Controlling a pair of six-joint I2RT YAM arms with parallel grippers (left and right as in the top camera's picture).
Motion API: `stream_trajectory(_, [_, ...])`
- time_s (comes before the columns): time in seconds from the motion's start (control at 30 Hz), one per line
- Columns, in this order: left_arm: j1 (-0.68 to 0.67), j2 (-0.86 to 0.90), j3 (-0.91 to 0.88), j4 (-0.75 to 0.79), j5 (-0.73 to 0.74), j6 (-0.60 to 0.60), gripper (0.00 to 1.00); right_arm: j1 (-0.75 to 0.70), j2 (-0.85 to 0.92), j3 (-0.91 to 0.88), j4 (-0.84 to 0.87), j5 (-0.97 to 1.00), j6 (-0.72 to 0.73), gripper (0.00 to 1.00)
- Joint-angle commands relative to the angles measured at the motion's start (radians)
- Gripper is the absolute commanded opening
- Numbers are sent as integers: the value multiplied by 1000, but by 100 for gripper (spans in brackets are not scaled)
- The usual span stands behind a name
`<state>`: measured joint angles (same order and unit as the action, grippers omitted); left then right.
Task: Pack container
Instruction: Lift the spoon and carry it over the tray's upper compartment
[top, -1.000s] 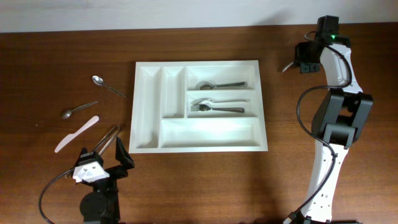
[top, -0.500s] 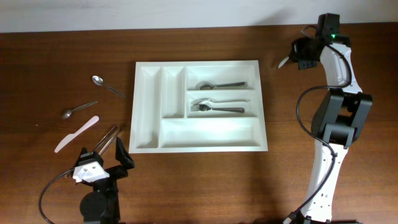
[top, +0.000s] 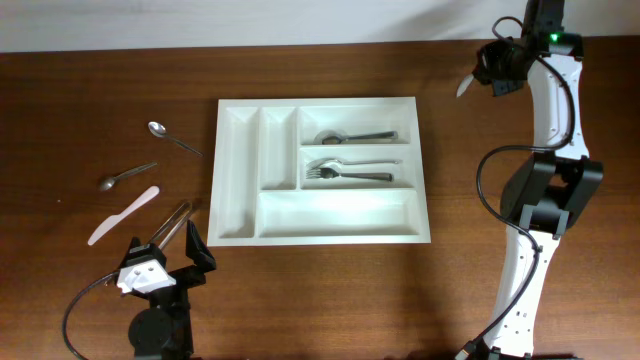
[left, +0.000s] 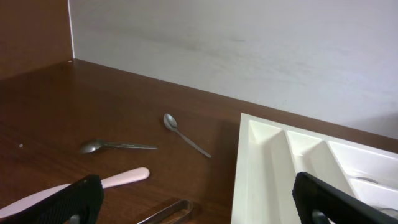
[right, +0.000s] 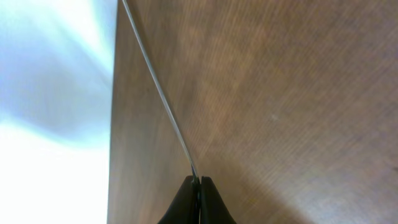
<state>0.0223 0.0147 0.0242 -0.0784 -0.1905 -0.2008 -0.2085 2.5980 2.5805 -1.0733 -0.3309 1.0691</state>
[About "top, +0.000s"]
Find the metal tongs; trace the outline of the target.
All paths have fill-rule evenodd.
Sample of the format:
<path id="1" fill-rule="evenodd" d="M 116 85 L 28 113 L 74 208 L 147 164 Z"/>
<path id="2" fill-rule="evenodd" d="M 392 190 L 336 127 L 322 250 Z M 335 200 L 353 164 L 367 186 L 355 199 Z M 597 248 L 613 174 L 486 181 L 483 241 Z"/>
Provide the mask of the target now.
<path id="1" fill-rule="evenodd" d="M 160 228 L 152 235 L 149 244 L 157 245 L 163 250 L 178 230 L 185 224 L 194 212 L 194 206 L 191 202 L 183 202 L 178 209 L 160 226 Z"/>

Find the large metal spoon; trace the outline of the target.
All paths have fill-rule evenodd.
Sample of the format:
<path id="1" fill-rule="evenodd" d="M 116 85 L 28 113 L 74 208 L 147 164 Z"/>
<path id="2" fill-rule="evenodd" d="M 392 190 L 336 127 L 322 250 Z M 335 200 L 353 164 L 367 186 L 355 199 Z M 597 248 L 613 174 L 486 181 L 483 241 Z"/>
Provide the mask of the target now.
<path id="1" fill-rule="evenodd" d="M 473 74 L 466 75 L 457 87 L 456 97 L 457 98 L 461 97 L 467 91 L 470 85 L 474 82 L 474 80 L 475 80 L 475 77 Z"/>
<path id="2" fill-rule="evenodd" d="M 365 140 L 393 140 L 397 137 L 397 131 L 386 131 L 360 135 L 348 135 L 335 131 L 324 131 L 319 133 L 315 137 L 314 143 L 317 145 L 339 145 L 347 142 L 359 142 Z"/>

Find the dark-handled metal fork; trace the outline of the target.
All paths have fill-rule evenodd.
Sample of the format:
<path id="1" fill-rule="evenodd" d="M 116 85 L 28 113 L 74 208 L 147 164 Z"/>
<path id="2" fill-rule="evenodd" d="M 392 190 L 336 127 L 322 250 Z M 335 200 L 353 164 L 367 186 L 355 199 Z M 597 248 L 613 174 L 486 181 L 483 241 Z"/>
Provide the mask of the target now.
<path id="1" fill-rule="evenodd" d="M 392 182 L 394 176 L 391 173 L 344 173 L 339 172 L 333 168 L 321 167 L 307 170 L 305 173 L 306 179 L 335 179 L 335 178 L 351 178 L 351 179 L 363 179 Z"/>

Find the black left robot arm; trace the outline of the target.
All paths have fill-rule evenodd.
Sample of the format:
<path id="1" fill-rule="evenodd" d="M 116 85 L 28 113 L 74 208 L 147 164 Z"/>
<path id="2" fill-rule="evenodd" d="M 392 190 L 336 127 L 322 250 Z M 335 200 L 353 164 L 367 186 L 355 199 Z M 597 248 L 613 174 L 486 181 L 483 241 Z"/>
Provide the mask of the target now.
<path id="1" fill-rule="evenodd" d="M 133 238 L 119 265 L 122 294 L 149 302 L 131 321 L 128 339 L 136 359 L 190 359 L 194 354 L 188 291 L 206 283 L 207 268 L 192 264 L 171 272 L 155 244 Z"/>

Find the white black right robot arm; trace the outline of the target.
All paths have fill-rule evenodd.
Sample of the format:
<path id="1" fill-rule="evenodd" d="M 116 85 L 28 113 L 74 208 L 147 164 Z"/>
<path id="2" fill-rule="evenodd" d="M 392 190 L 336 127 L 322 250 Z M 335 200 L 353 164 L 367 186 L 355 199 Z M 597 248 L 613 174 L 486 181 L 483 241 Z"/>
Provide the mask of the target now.
<path id="1" fill-rule="evenodd" d="M 529 87 L 534 140 L 494 217 L 506 259 L 490 322 L 462 359 L 528 359 L 549 262 L 603 179 L 580 124 L 582 39 L 560 1 L 530 0 L 519 38 L 481 47 L 466 77 L 501 96 Z M 412 97 L 222 100 L 209 246 L 426 243 L 426 191 Z"/>

